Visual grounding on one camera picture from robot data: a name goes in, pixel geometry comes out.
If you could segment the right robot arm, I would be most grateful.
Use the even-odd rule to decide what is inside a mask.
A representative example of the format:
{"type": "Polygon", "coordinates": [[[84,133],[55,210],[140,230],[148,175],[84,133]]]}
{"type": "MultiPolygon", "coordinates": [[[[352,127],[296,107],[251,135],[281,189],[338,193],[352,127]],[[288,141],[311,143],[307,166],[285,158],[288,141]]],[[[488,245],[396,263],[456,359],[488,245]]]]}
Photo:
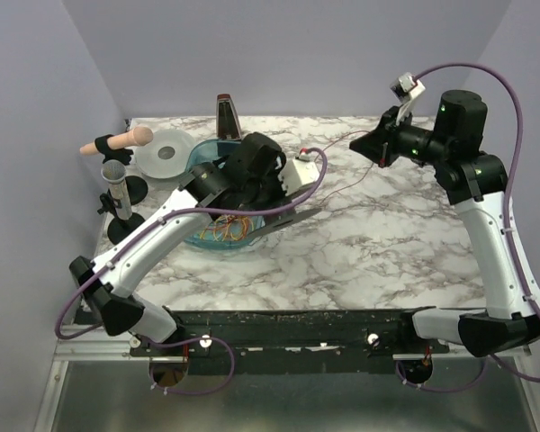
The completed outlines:
{"type": "Polygon", "coordinates": [[[484,310],[418,310],[419,338],[441,339],[485,357],[540,338],[540,289],[521,245],[502,161],[481,151],[488,107],[471,91],[442,94],[433,130],[398,119],[393,106],[377,127],[349,147],[379,167],[408,158],[435,170],[437,183],[462,220],[478,263],[484,310]]]}

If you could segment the dark grey cable spool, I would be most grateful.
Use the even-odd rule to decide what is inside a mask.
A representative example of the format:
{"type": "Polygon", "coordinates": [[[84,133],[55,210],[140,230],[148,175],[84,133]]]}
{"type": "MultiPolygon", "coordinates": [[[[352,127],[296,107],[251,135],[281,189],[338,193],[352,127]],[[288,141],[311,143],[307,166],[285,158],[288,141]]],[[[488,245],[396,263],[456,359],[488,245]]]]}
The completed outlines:
{"type": "Polygon", "coordinates": [[[264,215],[262,216],[262,225],[247,234],[244,240],[251,242],[278,230],[283,230],[296,223],[305,221],[320,212],[321,208],[319,207],[311,207],[307,210],[300,210],[299,207],[292,207],[286,211],[264,215]]]}

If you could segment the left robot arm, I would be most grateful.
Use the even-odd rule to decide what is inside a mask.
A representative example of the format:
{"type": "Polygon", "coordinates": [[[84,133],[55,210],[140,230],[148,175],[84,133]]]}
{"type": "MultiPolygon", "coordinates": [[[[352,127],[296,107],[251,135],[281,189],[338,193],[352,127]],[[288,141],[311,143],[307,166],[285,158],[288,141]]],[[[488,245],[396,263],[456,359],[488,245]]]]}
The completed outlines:
{"type": "Polygon", "coordinates": [[[94,258],[78,256],[69,271],[107,335],[170,339],[176,320],[136,296],[142,279],[184,240],[220,216],[265,217],[291,209],[283,180],[286,156],[272,139],[248,134],[227,156],[190,168],[162,206],[132,233],[94,258]]]}

